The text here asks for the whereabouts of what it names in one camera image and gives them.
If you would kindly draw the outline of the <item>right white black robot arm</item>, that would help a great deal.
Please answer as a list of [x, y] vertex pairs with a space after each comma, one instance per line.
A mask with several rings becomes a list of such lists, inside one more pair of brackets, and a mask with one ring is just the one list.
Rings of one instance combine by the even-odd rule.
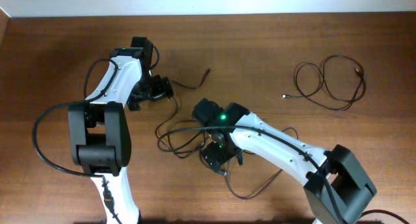
[[244, 151], [254, 153], [287, 172], [303, 187], [317, 223], [356, 223], [377, 189], [351, 150], [331, 151], [304, 143], [266, 124], [247, 108], [226, 108], [202, 99], [192, 117], [212, 142], [201, 152], [209, 168], [222, 166]]

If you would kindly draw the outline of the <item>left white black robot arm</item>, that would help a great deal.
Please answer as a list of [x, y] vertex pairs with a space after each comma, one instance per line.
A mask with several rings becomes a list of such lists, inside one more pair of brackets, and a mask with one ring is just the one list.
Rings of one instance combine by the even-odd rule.
[[169, 79], [152, 73], [156, 51], [150, 40], [138, 36], [129, 47], [117, 47], [97, 88], [68, 109], [72, 160], [91, 176], [107, 223], [142, 221], [127, 177], [131, 136], [125, 109], [137, 111], [143, 101], [174, 96]]

